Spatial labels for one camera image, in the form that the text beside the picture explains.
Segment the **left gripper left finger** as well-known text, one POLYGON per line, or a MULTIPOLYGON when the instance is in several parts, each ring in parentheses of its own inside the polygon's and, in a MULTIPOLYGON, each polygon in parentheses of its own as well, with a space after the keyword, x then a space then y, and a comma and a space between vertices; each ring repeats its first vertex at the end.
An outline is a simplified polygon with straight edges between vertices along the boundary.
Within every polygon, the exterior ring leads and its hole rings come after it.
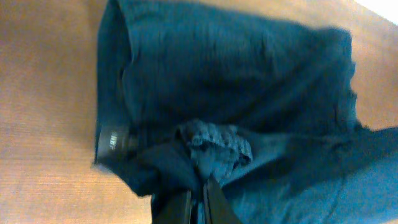
POLYGON ((189 190, 152 196, 152 224, 190 224, 192 193, 189 190))

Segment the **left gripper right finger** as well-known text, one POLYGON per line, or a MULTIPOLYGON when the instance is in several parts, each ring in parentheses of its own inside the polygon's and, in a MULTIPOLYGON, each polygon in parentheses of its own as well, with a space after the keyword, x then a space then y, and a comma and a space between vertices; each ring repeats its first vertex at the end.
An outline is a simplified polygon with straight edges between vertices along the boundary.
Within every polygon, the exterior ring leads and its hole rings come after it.
POLYGON ((243 224, 213 176, 203 186, 203 199, 206 224, 243 224))

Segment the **navy blue shorts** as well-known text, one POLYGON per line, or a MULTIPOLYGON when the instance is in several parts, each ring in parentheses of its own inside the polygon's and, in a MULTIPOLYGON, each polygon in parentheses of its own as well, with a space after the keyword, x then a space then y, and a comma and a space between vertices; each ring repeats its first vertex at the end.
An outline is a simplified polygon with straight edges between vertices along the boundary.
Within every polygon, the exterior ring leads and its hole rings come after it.
POLYGON ((351 35, 206 4, 108 1, 94 164, 138 196, 213 176, 242 223, 397 218, 397 128, 356 117, 351 35))

